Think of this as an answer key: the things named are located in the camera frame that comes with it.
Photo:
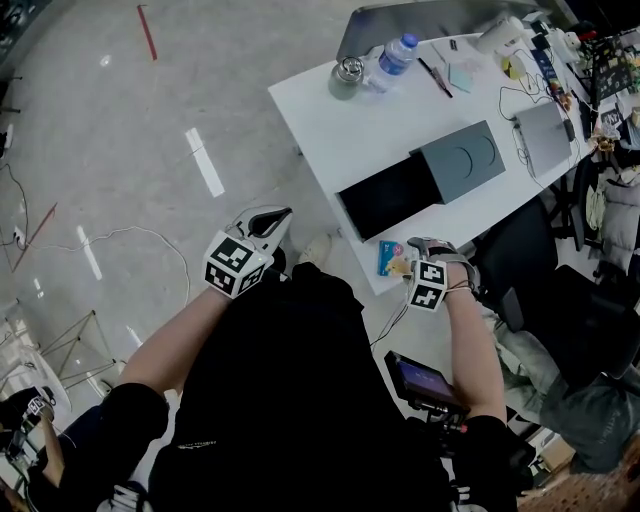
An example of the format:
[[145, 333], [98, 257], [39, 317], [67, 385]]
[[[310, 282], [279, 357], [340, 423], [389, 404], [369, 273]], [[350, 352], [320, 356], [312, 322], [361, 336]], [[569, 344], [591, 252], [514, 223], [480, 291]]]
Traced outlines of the grey-green metal flask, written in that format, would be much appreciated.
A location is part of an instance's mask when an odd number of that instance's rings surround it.
[[350, 100], [357, 94], [363, 77], [363, 61], [358, 57], [345, 57], [333, 67], [328, 81], [328, 90], [338, 100]]

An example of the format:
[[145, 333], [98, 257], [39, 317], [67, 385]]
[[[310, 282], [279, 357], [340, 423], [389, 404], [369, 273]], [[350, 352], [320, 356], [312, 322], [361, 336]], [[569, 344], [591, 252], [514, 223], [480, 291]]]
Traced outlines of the person's black clothing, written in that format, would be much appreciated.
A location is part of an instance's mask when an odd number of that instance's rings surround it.
[[72, 426], [59, 512], [97, 512], [150, 444], [153, 512], [517, 512], [507, 426], [469, 417], [450, 465], [396, 406], [362, 306], [312, 263], [223, 313], [178, 395], [118, 386]]

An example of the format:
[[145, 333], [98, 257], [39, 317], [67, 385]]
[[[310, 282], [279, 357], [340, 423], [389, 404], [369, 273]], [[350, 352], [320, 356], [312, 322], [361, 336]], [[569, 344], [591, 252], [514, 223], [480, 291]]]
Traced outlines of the silver laptop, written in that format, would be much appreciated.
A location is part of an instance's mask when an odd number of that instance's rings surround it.
[[555, 103], [520, 111], [515, 119], [535, 178], [541, 178], [571, 157], [565, 118]]

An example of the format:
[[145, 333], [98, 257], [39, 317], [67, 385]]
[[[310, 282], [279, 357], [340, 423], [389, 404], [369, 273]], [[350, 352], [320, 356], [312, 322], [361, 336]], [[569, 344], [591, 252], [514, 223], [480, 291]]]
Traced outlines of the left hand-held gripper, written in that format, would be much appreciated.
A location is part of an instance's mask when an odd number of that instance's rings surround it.
[[293, 218], [290, 207], [247, 208], [225, 231], [219, 231], [205, 252], [203, 280], [230, 299], [258, 284], [274, 262]]

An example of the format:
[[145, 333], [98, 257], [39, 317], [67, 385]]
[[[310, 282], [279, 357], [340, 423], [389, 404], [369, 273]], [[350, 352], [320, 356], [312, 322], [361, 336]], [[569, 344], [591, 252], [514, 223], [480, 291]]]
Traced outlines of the person's white shoe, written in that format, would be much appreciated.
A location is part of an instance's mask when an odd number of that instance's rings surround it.
[[322, 267], [331, 253], [332, 245], [331, 235], [321, 233], [301, 252], [298, 263], [312, 263], [317, 267]]

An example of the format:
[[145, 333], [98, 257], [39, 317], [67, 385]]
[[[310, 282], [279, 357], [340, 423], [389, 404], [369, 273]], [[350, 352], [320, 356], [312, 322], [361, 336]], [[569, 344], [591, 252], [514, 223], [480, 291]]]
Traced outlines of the grey desk partition panel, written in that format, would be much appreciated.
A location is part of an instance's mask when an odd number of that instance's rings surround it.
[[335, 59], [364, 56], [405, 33], [424, 41], [482, 32], [504, 16], [523, 18], [538, 8], [534, 0], [411, 0], [360, 7], [349, 18]]

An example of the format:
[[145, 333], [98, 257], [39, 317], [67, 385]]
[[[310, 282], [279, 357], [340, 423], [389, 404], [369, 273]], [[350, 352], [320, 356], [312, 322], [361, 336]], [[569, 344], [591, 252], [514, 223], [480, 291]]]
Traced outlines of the clear plastic water bottle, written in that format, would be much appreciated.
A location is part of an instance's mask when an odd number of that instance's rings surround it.
[[381, 54], [370, 61], [367, 86], [375, 93], [389, 91], [409, 69], [416, 57], [419, 39], [412, 33], [389, 41]]

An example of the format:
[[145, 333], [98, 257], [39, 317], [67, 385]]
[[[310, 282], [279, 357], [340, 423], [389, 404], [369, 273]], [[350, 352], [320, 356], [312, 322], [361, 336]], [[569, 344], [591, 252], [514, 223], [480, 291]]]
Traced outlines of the black field monitor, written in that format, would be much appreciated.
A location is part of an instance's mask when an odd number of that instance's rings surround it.
[[431, 418], [457, 428], [468, 414], [453, 387], [431, 367], [389, 351], [384, 362], [396, 395], [414, 410], [427, 411]]

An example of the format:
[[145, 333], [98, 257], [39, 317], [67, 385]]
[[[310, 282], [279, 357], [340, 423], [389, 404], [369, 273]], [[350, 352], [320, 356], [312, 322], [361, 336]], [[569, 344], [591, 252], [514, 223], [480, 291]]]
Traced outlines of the teal notepad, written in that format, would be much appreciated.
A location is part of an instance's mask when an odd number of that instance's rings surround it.
[[450, 63], [448, 80], [454, 88], [471, 93], [474, 86], [474, 70], [467, 62]]

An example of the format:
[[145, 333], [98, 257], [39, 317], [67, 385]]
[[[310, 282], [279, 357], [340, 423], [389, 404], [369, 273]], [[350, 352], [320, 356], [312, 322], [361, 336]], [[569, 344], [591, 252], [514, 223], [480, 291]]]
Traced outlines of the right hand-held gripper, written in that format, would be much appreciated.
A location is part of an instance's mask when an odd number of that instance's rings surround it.
[[[411, 237], [407, 244], [413, 248], [415, 256], [408, 286], [408, 308], [435, 312], [449, 292], [475, 290], [479, 282], [475, 267], [451, 243], [434, 238]], [[448, 278], [452, 264], [461, 265], [466, 272], [464, 279], [453, 284]]]

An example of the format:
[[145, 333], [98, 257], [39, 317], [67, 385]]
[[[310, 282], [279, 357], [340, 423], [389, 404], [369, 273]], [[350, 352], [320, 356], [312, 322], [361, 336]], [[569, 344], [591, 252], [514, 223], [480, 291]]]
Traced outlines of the person's left forearm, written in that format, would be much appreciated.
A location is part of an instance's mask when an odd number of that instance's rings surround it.
[[207, 288], [158, 329], [125, 365], [118, 386], [145, 385], [160, 395], [183, 391], [188, 374], [231, 299]]

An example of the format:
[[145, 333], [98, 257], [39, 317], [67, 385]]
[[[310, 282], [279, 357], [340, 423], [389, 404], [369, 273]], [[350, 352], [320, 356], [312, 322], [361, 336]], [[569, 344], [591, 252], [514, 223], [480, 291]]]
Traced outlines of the person's right forearm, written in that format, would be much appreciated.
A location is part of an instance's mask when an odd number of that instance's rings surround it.
[[504, 381], [495, 343], [469, 290], [445, 297], [451, 325], [454, 388], [469, 417], [491, 416], [506, 423]]

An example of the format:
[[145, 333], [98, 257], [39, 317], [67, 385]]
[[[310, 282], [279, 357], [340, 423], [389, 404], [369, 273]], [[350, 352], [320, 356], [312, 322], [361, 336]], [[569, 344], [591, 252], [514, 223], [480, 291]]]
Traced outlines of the black computer monitor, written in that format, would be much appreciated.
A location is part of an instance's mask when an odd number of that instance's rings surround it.
[[592, 48], [591, 100], [640, 92], [640, 27], [597, 40]]

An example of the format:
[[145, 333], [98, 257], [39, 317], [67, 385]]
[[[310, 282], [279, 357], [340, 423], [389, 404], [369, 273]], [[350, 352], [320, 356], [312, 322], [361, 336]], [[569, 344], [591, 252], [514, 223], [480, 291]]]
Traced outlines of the folding stand with white disc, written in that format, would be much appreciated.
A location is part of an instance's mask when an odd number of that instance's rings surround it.
[[39, 387], [70, 407], [80, 391], [104, 398], [118, 369], [94, 311], [44, 340], [32, 332], [19, 308], [0, 313], [0, 396]]

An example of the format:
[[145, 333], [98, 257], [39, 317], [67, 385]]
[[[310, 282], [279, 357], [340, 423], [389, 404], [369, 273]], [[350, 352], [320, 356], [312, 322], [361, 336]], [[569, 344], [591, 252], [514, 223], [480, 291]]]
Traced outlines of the white tumbler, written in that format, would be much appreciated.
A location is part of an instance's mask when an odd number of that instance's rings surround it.
[[518, 18], [514, 16], [501, 18], [477, 39], [476, 49], [480, 53], [490, 54], [514, 44], [522, 36], [523, 31], [523, 23]]

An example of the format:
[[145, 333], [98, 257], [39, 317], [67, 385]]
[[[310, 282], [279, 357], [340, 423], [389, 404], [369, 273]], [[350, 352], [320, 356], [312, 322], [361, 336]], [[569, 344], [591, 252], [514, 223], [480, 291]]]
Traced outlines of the large black office chair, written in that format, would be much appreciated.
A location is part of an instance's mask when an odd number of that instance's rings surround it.
[[500, 300], [509, 328], [532, 334], [574, 388], [599, 375], [619, 379], [640, 352], [640, 315], [563, 265]]

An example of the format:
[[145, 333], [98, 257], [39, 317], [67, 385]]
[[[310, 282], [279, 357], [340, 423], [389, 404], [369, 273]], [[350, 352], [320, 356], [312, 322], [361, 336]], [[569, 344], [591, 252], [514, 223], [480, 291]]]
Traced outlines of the black pen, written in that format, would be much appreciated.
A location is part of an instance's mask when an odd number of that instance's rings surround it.
[[429, 66], [421, 57], [417, 58], [417, 61], [420, 63], [420, 65], [426, 70], [426, 72], [431, 76], [431, 78], [434, 80], [434, 82], [436, 83], [436, 85], [438, 86], [438, 88], [448, 97], [448, 98], [452, 98], [453, 95], [452, 93], [449, 91], [449, 89], [447, 88], [444, 80], [442, 79], [442, 77], [437, 73], [437, 70], [435, 68], [432, 68], [431, 66]]

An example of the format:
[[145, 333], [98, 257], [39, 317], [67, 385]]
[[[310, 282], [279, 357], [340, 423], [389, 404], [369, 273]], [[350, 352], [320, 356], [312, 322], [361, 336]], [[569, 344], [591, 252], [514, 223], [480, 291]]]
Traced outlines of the black box tray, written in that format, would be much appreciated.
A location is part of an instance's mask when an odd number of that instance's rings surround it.
[[487, 122], [423, 145], [337, 193], [362, 242], [435, 204], [446, 205], [505, 172]]

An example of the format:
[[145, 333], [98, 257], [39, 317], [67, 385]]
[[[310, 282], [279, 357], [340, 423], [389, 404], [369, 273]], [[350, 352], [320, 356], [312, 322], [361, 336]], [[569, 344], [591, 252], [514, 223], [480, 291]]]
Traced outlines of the dark red floor tape strip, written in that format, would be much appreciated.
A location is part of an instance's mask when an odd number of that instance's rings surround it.
[[31, 235], [31, 237], [26, 239], [25, 248], [21, 250], [20, 255], [18, 256], [17, 260], [11, 266], [11, 273], [12, 274], [14, 274], [16, 272], [17, 268], [20, 266], [22, 260], [24, 259], [25, 254], [30, 250], [32, 242], [39, 235], [39, 233], [42, 231], [42, 229], [46, 225], [46, 223], [50, 219], [55, 217], [57, 206], [58, 206], [58, 203], [54, 203], [52, 205], [52, 207], [49, 209], [49, 211], [46, 213], [46, 215], [41, 220], [40, 224], [37, 226], [37, 228], [34, 231], [34, 233]]

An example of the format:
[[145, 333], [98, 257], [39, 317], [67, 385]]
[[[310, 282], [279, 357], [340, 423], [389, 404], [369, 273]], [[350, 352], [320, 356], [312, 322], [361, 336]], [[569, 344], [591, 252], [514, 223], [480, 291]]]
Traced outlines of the chair with grey jacket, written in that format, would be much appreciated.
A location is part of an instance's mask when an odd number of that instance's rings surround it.
[[640, 282], [640, 167], [601, 173], [587, 188], [586, 220], [603, 259]]

